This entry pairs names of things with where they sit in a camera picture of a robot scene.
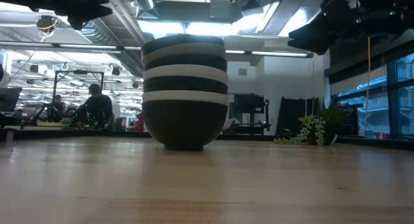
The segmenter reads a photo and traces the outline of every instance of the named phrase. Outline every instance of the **white stripe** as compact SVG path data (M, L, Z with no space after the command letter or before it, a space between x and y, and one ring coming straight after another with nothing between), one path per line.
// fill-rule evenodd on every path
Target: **white stripe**
M227 95L205 91L152 91L142 95L143 102L157 100L187 100L228 105Z
M228 76L224 71L203 65L163 65L144 72L145 80L162 76L194 76L208 78L227 85Z
M214 43L183 43L155 50L142 58L142 63L147 65L153 60L179 54L208 54L225 58L226 49Z

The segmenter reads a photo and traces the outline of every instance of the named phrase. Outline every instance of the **window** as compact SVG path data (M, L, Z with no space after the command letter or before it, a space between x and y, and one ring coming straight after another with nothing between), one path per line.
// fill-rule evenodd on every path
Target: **window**
M388 97L386 92L369 95L368 108L366 96L358 96L341 100L341 104L357 105L358 128L365 130L365 115L367 115L367 130L373 133L389 133Z
M400 131L403 135L414 135L414 85L398 90Z
M387 76L381 76L379 78L372 79L369 82L369 88L370 89L377 88L377 87L385 87L386 85L387 85ZM354 87L352 89L339 92L338 96L341 97L341 96L344 96L344 95L350 95L350 94L357 93L357 92L360 92L360 91L366 91L367 87L368 87L368 83L366 82L364 84L357 85L356 87Z
M338 93L337 98L341 104L357 105L359 130L365 128L366 115L367 130L373 135L414 135L414 54L390 62L386 68L386 76L370 81L367 106L366 83Z
M398 74L398 82L414 79L414 54L395 61Z

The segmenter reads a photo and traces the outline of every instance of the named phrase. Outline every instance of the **computer monitor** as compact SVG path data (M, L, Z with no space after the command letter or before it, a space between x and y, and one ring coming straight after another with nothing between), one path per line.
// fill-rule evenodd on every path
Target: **computer monitor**
M265 98L263 95L234 95L234 111L236 113L264 113Z
M0 88L0 111L14 112L22 88Z

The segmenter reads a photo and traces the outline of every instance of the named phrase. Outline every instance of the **table surface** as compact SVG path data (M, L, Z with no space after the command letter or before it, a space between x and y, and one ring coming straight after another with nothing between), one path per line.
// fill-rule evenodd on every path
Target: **table surface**
M0 146L0 223L399 224L414 153L361 146L80 137Z

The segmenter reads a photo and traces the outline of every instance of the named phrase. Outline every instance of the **stack of bowls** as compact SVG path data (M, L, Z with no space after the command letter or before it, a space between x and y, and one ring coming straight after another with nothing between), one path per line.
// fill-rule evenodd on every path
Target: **stack of bowls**
M202 150L220 134L226 120L224 41L168 36L146 43L141 52L147 130L169 150Z

